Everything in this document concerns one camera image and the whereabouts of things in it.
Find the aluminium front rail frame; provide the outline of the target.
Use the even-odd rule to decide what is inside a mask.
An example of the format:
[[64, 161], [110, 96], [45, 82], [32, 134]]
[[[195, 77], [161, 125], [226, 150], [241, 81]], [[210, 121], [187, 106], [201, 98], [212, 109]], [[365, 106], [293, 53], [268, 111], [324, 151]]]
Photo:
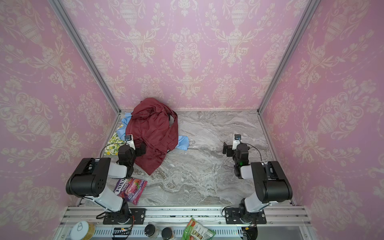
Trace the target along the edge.
[[257, 236], [259, 240], [315, 240], [316, 234], [304, 207], [291, 204], [274, 205], [265, 208], [267, 223], [259, 225], [226, 224], [222, 216], [224, 206], [159, 206], [159, 207], [131, 207], [144, 208], [146, 216], [142, 225], [104, 225], [97, 215], [103, 213], [98, 207], [69, 207], [55, 233], [55, 240], [69, 240], [70, 232], [75, 224], [87, 221], [95, 224], [94, 240], [112, 240], [114, 228], [131, 228], [131, 235], [127, 240], [147, 240], [145, 227], [156, 225], [161, 231], [170, 227], [174, 231], [175, 239], [179, 240], [187, 224], [194, 218], [204, 227], [214, 231], [215, 240], [247, 240]]

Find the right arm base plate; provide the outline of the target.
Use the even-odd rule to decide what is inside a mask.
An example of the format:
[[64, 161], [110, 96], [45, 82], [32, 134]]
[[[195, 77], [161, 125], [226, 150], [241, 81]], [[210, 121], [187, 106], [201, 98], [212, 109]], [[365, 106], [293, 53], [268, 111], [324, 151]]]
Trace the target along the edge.
[[226, 219], [226, 224], [246, 224], [259, 225], [266, 224], [266, 216], [264, 211], [258, 213], [248, 213], [239, 208], [225, 207], [222, 209], [222, 216]]

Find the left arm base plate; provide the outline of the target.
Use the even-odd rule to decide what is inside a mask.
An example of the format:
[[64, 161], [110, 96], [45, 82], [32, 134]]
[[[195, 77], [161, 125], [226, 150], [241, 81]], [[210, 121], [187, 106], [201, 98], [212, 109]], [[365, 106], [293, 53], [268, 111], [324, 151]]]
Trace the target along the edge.
[[146, 216], [146, 209], [129, 209], [123, 213], [106, 213], [103, 219], [104, 225], [142, 225]]

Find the maroon shirt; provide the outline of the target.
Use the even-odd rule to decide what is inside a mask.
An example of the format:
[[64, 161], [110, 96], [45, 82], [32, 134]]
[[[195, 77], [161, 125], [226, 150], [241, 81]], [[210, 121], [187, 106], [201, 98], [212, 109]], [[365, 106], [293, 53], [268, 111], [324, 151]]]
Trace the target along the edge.
[[137, 157], [135, 163], [152, 175], [166, 154], [178, 145], [178, 115], [157, 99], [146, 98], [134, 108], [126, 134], [133, 135], [136, 145], [146, 145], [146, 153]]

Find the black lidded jar right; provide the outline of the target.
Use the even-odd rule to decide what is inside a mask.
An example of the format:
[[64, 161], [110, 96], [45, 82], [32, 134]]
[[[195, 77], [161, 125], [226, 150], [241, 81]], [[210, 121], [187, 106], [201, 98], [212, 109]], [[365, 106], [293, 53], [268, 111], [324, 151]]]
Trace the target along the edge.
[[175, 235], [174, 235], [174, 231], [172, 228], [170, 227], [166, 227], [162, 230], [162, 239], [163, 240], [174, 240], [175, 239]]

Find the purple candy bag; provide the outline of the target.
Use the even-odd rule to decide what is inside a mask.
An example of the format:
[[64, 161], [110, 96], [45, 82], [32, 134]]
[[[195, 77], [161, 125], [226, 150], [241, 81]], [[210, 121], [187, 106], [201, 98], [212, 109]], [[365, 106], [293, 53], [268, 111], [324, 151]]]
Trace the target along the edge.
[[114, 193], [126, 202], [137, 205], [147, 183], [145, 180], [136, 178], [120, 179], [116, 184]]

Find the lemon print cloth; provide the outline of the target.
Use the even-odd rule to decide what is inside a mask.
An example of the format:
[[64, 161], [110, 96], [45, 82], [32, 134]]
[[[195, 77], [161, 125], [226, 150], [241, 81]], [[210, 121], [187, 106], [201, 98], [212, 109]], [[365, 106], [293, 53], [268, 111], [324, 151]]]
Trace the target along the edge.
[[117, 133], [114, 133], [103, 150], [103, 156], [117, 156], [119, 147], [124, 145], [125, 142], [121, 140]]

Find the black lidded jar left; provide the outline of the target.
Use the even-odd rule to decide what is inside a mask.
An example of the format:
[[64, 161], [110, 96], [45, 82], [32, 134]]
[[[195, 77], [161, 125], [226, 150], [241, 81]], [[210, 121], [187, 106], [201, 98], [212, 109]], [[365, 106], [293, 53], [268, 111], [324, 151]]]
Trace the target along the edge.
[[154, 224], [148, 224], [145, 227], [145, 236], [151, 239], [156, 239], [160, 234], [159, 228]]

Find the white lidded jar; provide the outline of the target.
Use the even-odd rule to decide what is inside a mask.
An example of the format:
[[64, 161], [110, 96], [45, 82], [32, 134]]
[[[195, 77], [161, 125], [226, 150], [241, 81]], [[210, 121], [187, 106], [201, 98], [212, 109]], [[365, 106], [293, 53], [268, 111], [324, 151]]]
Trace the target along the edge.
[[75, 224], [70, 232], [71, 240], [90, 240], [96, 232], [96, 226], [87, 221]]

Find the black lidded jar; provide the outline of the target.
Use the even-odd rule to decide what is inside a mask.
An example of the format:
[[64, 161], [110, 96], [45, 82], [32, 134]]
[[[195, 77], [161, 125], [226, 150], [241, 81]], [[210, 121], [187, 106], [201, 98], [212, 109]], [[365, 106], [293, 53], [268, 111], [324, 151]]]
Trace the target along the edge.
[[145, 227], [145, 236], [151, 239], [156, 239], [160, 234], [159, 228], [154, 224], [148, 224]]
[[175, 239], [175, 235], [174, 235], [174, 231], [172, 228], [170, 227], [166, 227], [162, 230], [162, 239], [163, 240], [174, 240]]

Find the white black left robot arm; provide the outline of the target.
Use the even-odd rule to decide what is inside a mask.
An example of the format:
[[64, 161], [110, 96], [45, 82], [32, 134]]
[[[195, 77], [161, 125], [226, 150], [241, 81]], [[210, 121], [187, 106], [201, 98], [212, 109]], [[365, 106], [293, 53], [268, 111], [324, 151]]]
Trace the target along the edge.
[[82, 159], [67, 181], [67, 194], [101, 206], [104, 212], [96, 218], [105, 225], [143, 224], [146, 210], [131, 210], [129, 204], [138, 203], [147, 185], [132, 176], [136, 158], [145, 153], [145, 144], [138, 148], [122, 145], [116, 163], [111, 158]]

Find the green snack packet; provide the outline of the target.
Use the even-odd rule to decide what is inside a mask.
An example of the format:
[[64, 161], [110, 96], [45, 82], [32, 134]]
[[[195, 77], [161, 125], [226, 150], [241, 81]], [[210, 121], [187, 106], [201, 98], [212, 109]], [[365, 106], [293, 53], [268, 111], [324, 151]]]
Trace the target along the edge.
[[216, 233], [191, 218], [183, 232], [181, 240], [211, 240]]

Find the corner aluminium post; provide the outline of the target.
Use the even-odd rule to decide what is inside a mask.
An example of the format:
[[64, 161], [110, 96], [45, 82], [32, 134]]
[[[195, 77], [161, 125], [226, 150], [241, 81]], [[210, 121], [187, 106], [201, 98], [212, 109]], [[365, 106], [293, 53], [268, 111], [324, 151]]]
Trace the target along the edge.
[[263, 112], [265, 111], [265, 109], [268, 105], [268, 102], [269, 102], [270, 98], [272, 97], [272, 94], [278, 85], [278, 82], [279, 82], [281, 76], [283, 75], [291, 57], [295, 53], [295, 50], [296, 50], [304, 32], [305, 32], [305, 30], [307, 29], [308, 24], [310, 23], [310, 21], [314, 15], [318, 5], [320, 4], [320, 2], [321, 2], [320, 0], [308, 1], [308, 4], [307, 4], [307, 6], [303, 12], [303, 15], [300, 18], [300, 21], [293, 32], [292, 38], [291, 38], [291, 40], [287, 46], [287, 49], [286, 49], [285, 53], [283, 54], [283, 57], [282, 57], [279, 65], [278, 65], [278, 68], [277, 68], [277, 70], [276, 70], [276, 72], [272, 78], [272, 81], [271, 81], [269, 87], [267, 88], [267, 91], [266, 91], [266, 93], [262, 99], [261, 105], [258, 109], [259, 116], [261, 116], [263, 114]]
[[92, 76], [95, 78], [97, 84], [99, 85], [100, 89], [104, 93], [105, 97], [107, 98], [108, 102], [110, 103], [111, 107], [113, 108], [114, 112], [117, 115], [121, 114], [121, 109], [114, 98], [112, 92], [110, 91], [108, 85], [103, 79], [103, 76], [101, 74], [101, 71], [98, 69], [96, 62], [92, 58], [90, 51], [87, 49], [84, 41], [81, 38], [81, 35], [79, 31], [77, 30], [76, 26], [72, 22], [69, 14], [65, 10], [64, 4], [62, 4], [61, 1], [58, 0], [48, 0], [51, 7], [53, 8], [55, 14], [57, 15], [58, 19], [61, 21], [62, 25], [67, 31], [67, 34], [71, 38], [72, 42], [74, 43], [76, 49], [78, 50], [79, 54], [81, 55], [82, 59], [84, 60], [85, 64], [89, 68]]

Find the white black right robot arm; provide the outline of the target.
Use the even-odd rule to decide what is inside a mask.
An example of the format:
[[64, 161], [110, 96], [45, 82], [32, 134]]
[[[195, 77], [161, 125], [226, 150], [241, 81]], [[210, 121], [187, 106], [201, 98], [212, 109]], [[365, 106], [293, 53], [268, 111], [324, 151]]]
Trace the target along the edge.
[[293, 189], [281, 165], [277, 161], [249, 162], [250, 147], [234, 141], [223, 144], [223, 154], [234, 161], [235, 176], [242, 180], [253, 180], [254, 192], [241, 200], [238, 216], [245, 224], [261, 223], [264, 209], [273, 203], [291, 200]]

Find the light blue cloth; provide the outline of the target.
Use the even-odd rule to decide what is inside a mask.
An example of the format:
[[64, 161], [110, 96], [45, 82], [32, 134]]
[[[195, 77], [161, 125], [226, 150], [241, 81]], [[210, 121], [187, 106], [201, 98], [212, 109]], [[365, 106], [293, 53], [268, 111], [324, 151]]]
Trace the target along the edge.
[[[117, 135], [120, 140], [124, 141], [126, 136], [126, 128], [132, 118], [132, 113], [125, 113], [125, 117], [122, 119], [122, 126], [117, 129]], [[189, 138], [187, 136], [179, 136], [177, 149], [187, 151], [189, 147]]]

